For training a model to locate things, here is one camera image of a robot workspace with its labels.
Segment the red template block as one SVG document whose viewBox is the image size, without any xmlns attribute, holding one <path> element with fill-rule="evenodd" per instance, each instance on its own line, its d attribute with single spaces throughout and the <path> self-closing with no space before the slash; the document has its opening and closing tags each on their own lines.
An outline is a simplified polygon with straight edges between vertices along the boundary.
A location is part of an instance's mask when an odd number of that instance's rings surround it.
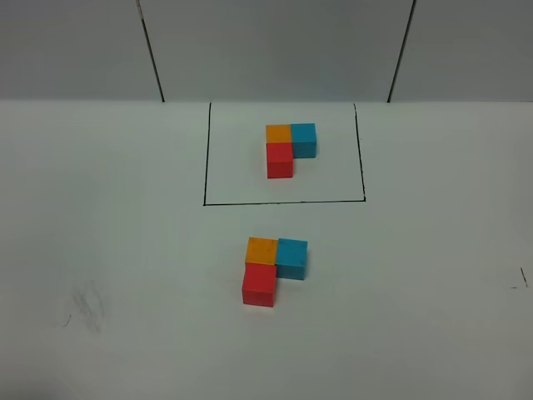
<svg viewBox="0 0 533 400">
<path fill-rule="evenodd" d="M 294 173 L 293 152 L 290 142 L 274 142 L 266 145 L 267 177 L 292 178 Z"/>
</svg>

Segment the orange template block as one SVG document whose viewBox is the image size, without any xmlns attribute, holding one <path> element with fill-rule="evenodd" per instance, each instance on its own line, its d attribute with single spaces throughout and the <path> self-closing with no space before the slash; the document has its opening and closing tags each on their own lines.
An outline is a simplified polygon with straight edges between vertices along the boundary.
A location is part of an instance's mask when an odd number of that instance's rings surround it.
<svg viewBox="0 0 533 400">
<path fill-rule="evenodd" d="M 266 125 L 266 142 L 267 143 L 291 143 L 291 125 L 277 124 Z"/>
</svg>

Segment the blue template block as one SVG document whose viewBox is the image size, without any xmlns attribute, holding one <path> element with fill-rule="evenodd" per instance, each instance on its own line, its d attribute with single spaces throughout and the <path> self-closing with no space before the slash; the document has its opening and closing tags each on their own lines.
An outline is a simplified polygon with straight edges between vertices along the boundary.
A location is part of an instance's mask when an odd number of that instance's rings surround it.
<svg viewBox="0 0 533 400">
<path fill-rule="evenodd" d="M 291 142 L 294 158 L 315 158 L 317 153 L 316 125 L 314 123 L 292 124 Z"/>
</svg>

